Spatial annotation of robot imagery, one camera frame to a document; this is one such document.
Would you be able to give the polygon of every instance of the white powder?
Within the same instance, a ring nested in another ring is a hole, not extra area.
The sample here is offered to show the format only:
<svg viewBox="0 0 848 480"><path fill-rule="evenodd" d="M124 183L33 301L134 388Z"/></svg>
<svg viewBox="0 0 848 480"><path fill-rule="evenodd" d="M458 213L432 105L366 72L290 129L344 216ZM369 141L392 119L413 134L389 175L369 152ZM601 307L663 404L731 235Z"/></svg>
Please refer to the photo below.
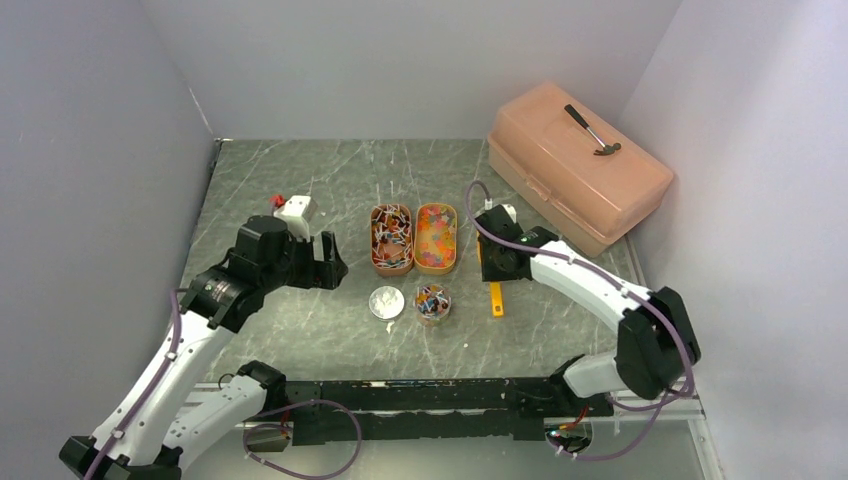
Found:
<svg viewBox="0 0 848 480"><path fill-rule="evenodd" d="M383 320L390 320L403 311L403 294L395 287L380 287L371 294L371 313Z"/></svg>

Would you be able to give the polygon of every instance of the hammer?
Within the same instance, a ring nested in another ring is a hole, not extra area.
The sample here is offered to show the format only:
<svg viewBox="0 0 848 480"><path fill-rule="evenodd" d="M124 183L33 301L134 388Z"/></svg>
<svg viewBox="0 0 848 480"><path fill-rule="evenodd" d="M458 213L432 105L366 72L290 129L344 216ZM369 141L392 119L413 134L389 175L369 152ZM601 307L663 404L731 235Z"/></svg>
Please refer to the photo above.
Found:
<svg viewBox="0 0 848 480"><path fill-rule="evenodd" d="M598 143L601 144L601 149L595 150L595 155L612 155L616 152L616 150L621 150L620 143L614 143L612 145L607 145L606 143L604 143L604 141L601 140L601 137L599 137L598 134L595 133L594 130L592 130L592 127L589 126L589 124L586 122L586 119L584 119L582 115L577 113L577 110L575 110L570 103L565 106L565 111L568 112L569 115L571 115L571 118L573 118L575 122L579 123L581 127L585 128L586 131L589 132L590 135L595 137L595 140L597 140Z"/></svg>

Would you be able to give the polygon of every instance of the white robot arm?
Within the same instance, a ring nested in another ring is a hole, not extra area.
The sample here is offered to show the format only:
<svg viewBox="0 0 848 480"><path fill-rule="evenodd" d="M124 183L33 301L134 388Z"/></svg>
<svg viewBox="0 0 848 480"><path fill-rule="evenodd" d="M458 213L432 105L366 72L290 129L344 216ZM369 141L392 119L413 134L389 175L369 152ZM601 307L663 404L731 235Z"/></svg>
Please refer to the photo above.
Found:
<svg viewBox="0 0 848 480"><path fill-rule="evenodd" d="M598 316L617 335L614 350L573 358L552 377L565 383L572 402L622 390L654 399L700 359L683 300L674 290L653 292L618 278L553 232L542 227L524 231L511 206L491 207L487 201L487 207L472 218L481 233L484 281L529 279L548 285Z"/></svg>
<svg viewBox="0 0 848 480"><path fill-rule="evenodd" d="M273 216L251 217L224 260L194 278L168 337L130 393L91 436L65 443L60 459L77 476L178 479L233 425L279 404L285 376L251 362L220 396L176 418L194 385L262 307L265 295L283 286L335 289L347 274L332 233L321 233L324 255L314 258L308 227L314 211L309 197L294 196ZM178 339L173 338L177 331Z"/></svg>

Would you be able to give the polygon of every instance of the yellow tool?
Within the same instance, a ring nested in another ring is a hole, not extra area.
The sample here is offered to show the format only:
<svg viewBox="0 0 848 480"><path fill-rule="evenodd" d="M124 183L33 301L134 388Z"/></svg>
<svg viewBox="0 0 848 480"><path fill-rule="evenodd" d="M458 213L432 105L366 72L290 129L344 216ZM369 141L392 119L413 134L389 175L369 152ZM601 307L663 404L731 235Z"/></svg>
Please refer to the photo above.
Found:
<svg viewBox="0 0 848 480"><path fill-rule="evenodd" d="M477 234L477 261L482 262L483 256L480 253L480 234ZM492 298L492 315L495 317L503 317L503 294L501 294L500 282L489 282L489 296Z"/></svg>

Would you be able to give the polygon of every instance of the white enclosure wall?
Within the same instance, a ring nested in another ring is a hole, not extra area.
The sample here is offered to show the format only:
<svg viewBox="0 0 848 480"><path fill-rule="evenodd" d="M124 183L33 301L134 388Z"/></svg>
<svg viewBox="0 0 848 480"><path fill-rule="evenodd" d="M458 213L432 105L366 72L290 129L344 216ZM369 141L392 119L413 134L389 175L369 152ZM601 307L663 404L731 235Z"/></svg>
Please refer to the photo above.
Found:
<svg viewBox="0 0 848 480"><path fill-rule="evenodd" d="M846 46L838 0L684 0L621 117L678 175L635 238L730 479L848 478Z"/></svg>
<svg viewBox="0 0 848 480"><path fill-rule="evenodd" d="M216 135L479 138L550 78L614 120L680 0L143 0Z"/></svg>
<svg viewBox="0 0 848 480"><path fill-rule="evenodd" d="M139 2L2 4L0 478L71 478L164 334L213 141Z"/></svg>

